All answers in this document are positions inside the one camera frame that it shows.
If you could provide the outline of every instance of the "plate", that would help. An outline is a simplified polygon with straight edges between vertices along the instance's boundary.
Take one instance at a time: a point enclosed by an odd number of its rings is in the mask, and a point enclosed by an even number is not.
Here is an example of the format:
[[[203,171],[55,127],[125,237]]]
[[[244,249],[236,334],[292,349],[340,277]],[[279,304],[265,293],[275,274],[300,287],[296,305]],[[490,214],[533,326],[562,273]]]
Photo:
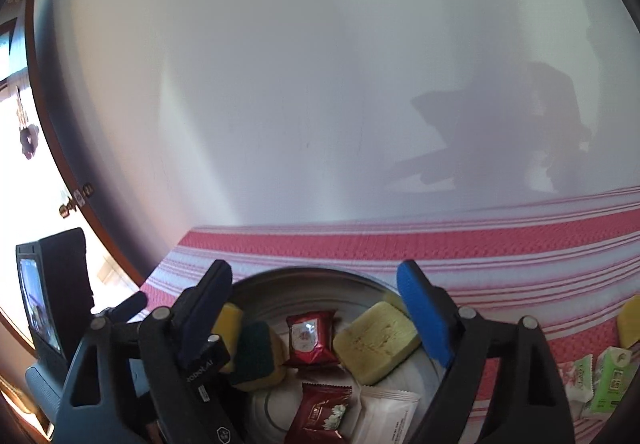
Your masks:
[[[335,309],[335,333],[375,303],[385,300],[403,309],[397,292],[370,277],[343,270],[283,268],[260,273],[234,284],[230,301],[244,311],[243,324],[265,321],[289,345],[286,318],[314,310]],[[420,395],[420,402],[407,433],[411,438],[425,415],[443,376],[442,367],[420,347],[376,386]],[[289,369],[285,380],[271,390],[248,395],[243,425],[246,444],[280,444],[302,400],[302,382],[350,385],[350,407],[340,433],[351,436],[360,412],[360,387],[342,368]]]

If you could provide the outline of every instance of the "screen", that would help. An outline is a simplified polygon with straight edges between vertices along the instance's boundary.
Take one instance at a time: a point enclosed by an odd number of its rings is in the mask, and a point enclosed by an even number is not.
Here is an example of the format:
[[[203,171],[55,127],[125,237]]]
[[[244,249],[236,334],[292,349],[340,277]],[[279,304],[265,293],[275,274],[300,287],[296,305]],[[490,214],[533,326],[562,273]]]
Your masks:
[[[22,276],[22,295],[27,303],[29,325],[51,347],[60,352],[60,343],[45,304],[37,262],[34,259],[21,258],[20,274]]]

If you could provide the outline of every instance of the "silver bolt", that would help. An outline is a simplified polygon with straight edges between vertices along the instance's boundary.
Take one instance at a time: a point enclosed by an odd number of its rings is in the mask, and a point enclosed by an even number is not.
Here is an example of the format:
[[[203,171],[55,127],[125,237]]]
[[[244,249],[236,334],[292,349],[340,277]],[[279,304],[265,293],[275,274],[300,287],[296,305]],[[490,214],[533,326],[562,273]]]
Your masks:
[[[171,315],[171,309],[169,307],[158,307],[156,310],[151,312],[151,315],[153,316],[153,319],[162,321]]]
[[[94,318],[91,321],[91,329],[92,330],[101,330],[107,324],[107,320],[100,316],[99,318]]]
[[[476,317],[476,309],[472,309],[471,307],[460,307],[458,309],[458,314],[463,319],[473,319]]]
[[[531,316],[524,316],[524,318],[522,318],[522,324],[530,330],[538,328],[538,320]]]

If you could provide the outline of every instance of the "red candy wrapper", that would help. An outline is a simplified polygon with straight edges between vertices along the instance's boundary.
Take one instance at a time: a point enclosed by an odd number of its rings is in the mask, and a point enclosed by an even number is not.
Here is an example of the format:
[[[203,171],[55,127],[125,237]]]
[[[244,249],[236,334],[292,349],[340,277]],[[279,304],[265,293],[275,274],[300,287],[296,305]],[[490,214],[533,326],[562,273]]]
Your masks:
[[[307,312],[287,317],[289,359],[292,368],[339,364],[332,348],[335,310]]]
[[[351,398],[351,386],[302,384],[302,402],[284,444],[345,442],[338,426]]]

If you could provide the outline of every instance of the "red and white striped tablecloth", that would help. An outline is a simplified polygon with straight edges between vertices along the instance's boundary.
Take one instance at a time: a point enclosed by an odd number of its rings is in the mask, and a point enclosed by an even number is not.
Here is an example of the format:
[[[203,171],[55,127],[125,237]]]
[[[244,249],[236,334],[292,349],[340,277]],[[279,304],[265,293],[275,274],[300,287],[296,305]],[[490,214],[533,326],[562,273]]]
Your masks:
[[[142,290],[171,305],[215,258],[234,279],[296,265],[348,268],[395,287],[415,259],[430,280],[487,318],[536,317],[558,363],[618,344],[616,315],[640,291],[640,187],[456,217],[189,231]],[[463,442],[478,435],[495,379],[488,363]],[[601,427],[575,423],[578,443]]]

